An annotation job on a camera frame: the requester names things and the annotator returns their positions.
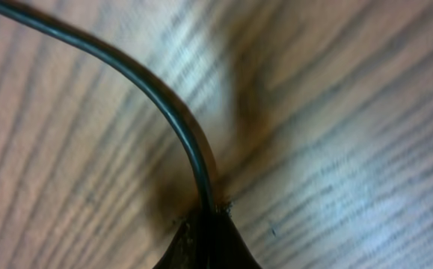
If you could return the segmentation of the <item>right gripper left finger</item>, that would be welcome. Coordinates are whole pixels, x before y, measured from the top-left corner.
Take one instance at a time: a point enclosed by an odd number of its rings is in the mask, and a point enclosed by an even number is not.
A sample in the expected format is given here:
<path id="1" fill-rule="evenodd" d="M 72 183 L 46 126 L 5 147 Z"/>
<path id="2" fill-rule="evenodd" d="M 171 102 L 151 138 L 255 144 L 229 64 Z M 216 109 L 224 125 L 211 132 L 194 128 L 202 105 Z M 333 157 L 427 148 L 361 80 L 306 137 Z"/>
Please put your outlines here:
<path id="1" fill-rule="evenodd" d="M 153 269 L 204 269 L 205 232 L 200 212 L 181 222 L 164 255 Z"/>

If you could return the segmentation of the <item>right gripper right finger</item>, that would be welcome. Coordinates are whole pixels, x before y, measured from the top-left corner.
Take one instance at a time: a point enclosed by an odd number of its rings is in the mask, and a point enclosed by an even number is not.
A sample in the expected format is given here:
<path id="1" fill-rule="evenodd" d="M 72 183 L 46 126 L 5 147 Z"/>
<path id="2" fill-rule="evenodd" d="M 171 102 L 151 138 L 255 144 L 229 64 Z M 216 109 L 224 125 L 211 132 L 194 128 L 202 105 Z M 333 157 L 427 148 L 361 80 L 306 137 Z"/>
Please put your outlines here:
<path id="1" fill-rule="evenodd" d="M 209 269 L 261 269 L 230 215 L 230 205 L 217 207 L 206 225 Z"/>

